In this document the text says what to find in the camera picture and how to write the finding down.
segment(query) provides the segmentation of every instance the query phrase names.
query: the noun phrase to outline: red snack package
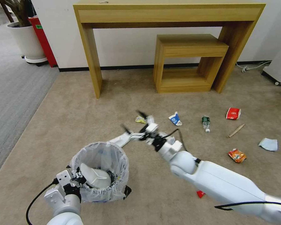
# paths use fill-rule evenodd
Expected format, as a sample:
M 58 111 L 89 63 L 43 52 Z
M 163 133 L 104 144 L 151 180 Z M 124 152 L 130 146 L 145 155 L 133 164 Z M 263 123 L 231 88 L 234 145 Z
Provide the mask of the red snack package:
M 234 148 L 232 151 L 228 152 L 228 155 L 238 163 L 242 163 L 247 158 L 246 155 L 237 148 Z
M 199 196 L 199 198 L 202 198 L 205 193 L 203 191 L 197 191 L 197 195 Z
M 238 108 L 229 108 L 228 112 L 226 114 L 226 119 L 233 119 L 233 120 L 237 120 L 239 119 L 241 114 L 241 109 Z

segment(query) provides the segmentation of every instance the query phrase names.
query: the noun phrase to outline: snack wrapper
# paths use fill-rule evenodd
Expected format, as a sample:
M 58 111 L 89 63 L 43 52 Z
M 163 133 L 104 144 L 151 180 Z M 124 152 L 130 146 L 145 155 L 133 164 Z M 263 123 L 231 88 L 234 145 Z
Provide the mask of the snack wrapper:
M 143 118 L 143 117 L 141 117 L 141 116 L 137 116 L 137 117 L 135 118 L 135 122 L 146 124 L 145 118 Z
M 237 148 L 234 148 L 232 151 L 228 152 L 228 155 L 237 163 L 242 163 L 247 158 L 246 155 Z
M 198 190 L 197 195 L 199 198 L 202 198 L 205 195 L 205 193 L 203 191 Z
M 237 120 L 241 114 L 241 109 L 238 108 L 229 108 L 226 114 L 226 119 Z

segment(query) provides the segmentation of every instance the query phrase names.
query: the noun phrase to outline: black baseboard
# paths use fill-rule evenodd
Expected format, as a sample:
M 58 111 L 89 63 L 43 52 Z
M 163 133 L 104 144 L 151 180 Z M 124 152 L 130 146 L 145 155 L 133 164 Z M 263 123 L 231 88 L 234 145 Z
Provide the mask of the black baseboard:
M 258 64 L 264 61 L 242 61 L 237 62 L 239 65 Z M 178 63 L 178 64 L 165 64 L 164 68 L 176 68 L 176 67 L 196 67 L 198 63 Z M 134 66 L 108 66 L 100 67 L 101 70 L 118 70 L 118 69 L 150 69 L 154 68 L 154 65 L 134 65 Z M 73 67 L 73 68 L 58 68 L 60 72 L 72 72 L 72 71 L 88 71 L 88 67 Z

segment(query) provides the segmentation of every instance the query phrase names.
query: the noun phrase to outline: white trash bag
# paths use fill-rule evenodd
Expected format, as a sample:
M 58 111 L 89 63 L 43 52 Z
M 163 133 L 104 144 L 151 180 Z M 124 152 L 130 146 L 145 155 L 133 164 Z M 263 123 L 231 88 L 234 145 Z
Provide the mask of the white trash bag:
M 128 157 L 118 145 L 111 142 L 91 143 L 73 156 L 70 166 L 76 170 L 81 163 L 112 174 L 111 185 L 107 188 L 91 188 L 85 183 L 80 188 L 84 202 L 110 202 L 123 199 L 131 192 L 131 189 L 126 186 L 129 177 Z

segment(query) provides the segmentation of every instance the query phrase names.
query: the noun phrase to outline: white wall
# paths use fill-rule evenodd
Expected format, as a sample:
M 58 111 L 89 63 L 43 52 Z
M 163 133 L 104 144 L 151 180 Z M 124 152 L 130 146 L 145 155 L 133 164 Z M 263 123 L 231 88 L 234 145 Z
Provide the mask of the white wall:
M 239 61 L 271 60 L 281 48 L 281 0 L 255 1 L 267 5 Z M 77 0 L 32 0 L 59 68 L 87 67 L 72 6 L 75 2 Z M 94 30 L 101 66 L 154 64 L 156 34 L 211 33 L 218 37 L 219 32 L 220 27 Z M 185 62 L 196 63 L 198 59 L 166 61 Z

